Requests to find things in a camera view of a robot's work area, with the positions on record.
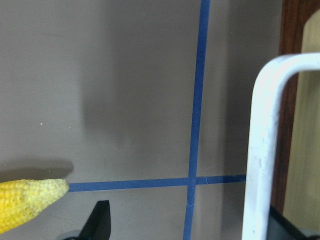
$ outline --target yellow corn cob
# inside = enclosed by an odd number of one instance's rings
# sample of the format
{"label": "yellow corn cob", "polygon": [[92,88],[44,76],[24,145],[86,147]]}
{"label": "yellow corn cob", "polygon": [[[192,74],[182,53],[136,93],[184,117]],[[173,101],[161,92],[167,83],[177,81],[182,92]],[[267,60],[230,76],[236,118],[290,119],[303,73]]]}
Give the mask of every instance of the yellow corn cob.
{"label": "yellow corn cob", "polygon": [[63,179],[0,183],[0,234],[35,218],[69,189]]}

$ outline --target gray surface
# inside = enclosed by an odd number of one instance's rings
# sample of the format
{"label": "gray surface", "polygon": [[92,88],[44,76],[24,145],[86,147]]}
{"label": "gray surface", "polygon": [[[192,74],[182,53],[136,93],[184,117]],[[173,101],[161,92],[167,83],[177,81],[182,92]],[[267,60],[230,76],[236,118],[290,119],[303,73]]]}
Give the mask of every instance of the gray surface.
{"label": "gray surface", "polygon": [[[186,177],[199,11],[194,0],[1,1],[0,181]],[[253,83],[278,53],[280,20],[281,0],[211,1],[199,176],[245,172]],[[239,239],[243,191],[198,186],[193,239]],[[105,199],[113,240],[182,239],[185,187],[67,193],[0,239],[60,240]]]}
{"label": "gray surface", "polygon": [[192,239],[240,240],[244,197],[243,182],[197,186]]}

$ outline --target white bent pipe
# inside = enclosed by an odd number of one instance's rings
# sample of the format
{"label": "white bent pipe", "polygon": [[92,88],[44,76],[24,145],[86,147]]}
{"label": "white bent pipe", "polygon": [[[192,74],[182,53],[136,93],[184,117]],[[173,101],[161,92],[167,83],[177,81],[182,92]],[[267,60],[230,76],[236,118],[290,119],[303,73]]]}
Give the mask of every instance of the white bent pipe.
{"label": "white bent pipe", "polygon": [[251,102],[242,240],[267,237],[283,89],[293,74],[314,70],[320,70],[320,53],[292,54],[271,60],[257,76]]}

